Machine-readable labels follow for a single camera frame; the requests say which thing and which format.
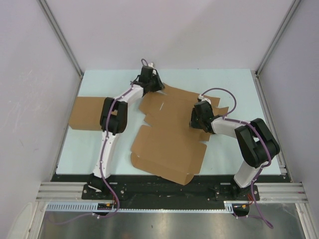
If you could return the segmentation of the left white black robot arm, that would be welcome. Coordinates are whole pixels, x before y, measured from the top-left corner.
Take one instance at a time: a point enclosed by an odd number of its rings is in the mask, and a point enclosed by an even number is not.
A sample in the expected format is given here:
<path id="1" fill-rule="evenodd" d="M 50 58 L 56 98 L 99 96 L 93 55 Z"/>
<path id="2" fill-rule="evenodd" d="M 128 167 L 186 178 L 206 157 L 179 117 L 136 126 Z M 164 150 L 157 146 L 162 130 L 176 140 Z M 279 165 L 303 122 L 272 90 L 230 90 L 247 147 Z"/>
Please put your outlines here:
<path id="1" fill-rule="evenodd" d="M 110 186 L 104 180 L 111 175 L 111 161 L 118 138 L 127 127 L 129 106 L 147 93 L 163 89 L 164 84 L 154 63 L 142 59 L 141 72 L 130 82 L 129 88 L 114 98 L 104 99 L 100 116 L 102 142 L 96 166 L 88 181 L 88 186 L 99 199 L 107 198 L 110 193 Z"/>

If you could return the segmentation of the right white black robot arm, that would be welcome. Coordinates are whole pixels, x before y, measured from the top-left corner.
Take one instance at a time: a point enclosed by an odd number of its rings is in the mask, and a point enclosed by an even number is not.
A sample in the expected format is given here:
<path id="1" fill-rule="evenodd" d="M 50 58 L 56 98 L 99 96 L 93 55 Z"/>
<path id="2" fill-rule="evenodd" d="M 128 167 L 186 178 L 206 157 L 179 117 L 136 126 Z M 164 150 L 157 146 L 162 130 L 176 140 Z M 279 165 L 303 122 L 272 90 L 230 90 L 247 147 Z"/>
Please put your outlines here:
<path id="1" fill-rule="evenodd" d="M 210 134 L 221 134 L 237 139 L 243 163 L 234 175 L 228 193 L 236 200 L 243 199 L 261 171 L 271 165 L 280 147 L 266 123 L 260 119 L 240 121 L 214 115 L 211 104 L 202 100 L 194 104 L 189 123 L 191 128 Z"/>

